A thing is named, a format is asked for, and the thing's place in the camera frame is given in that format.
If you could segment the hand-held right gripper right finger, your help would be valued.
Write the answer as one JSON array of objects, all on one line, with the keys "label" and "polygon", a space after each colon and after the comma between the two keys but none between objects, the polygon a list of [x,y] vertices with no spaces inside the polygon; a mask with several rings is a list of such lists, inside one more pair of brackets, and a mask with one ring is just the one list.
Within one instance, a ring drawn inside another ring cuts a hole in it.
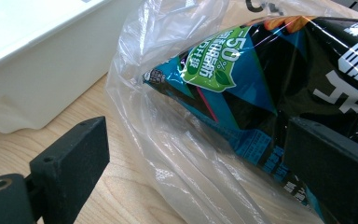
[{"label": "hand-held right gripper right finger", "polygon": [[325,224],[358,224],[358,144],[320,123],[289,119],[283,162]]}]

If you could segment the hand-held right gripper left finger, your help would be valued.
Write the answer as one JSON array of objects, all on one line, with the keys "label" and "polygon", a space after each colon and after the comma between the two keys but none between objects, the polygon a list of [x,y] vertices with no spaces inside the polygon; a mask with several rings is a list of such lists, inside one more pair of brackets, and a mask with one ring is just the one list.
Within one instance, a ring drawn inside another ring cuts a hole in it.
[{"label": "hand-held right gripper left finger", "polygon": [[73,224],[109,160],[105,117],[78,123],[30,162],[34,215]]}]

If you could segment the black and blue snack bag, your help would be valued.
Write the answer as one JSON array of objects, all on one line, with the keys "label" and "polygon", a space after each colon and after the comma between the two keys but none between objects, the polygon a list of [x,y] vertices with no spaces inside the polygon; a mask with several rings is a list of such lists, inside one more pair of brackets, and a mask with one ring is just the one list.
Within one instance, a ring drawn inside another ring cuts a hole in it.
[{"label": "black and blue snack bag", "polygon": [[283,162],[289,119],[320,123],[358,144],[358,19],[291,16],[234,26],[143,81],[311,209],[306,185]]}]

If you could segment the clear plastic bag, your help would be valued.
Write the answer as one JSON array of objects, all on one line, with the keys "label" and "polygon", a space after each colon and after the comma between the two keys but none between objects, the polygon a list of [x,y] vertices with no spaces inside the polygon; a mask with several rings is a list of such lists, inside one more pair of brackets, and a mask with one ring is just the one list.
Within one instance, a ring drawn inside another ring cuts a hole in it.
[{"label": "clear plastic bag", "polygon": [[228,28],[277,17],[358,19],[328,0],[143,0],[126,19],[106,91],[121,118],[132,152],[153,186],[193,224],[265,224],[252,200],[276,202],[279,222],[320,221],[271,175],[235,153],[215,129],[143,76],[182,51]]}]

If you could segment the white plastic box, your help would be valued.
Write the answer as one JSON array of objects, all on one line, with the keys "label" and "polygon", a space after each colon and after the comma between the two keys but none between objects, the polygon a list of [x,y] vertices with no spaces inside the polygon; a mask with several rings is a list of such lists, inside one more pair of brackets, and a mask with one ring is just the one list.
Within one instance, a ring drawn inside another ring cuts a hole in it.
[{"label": "white plastic box", "polygon": [[41,129],[105,75],[142,0],[0,0],[0,133]]}]

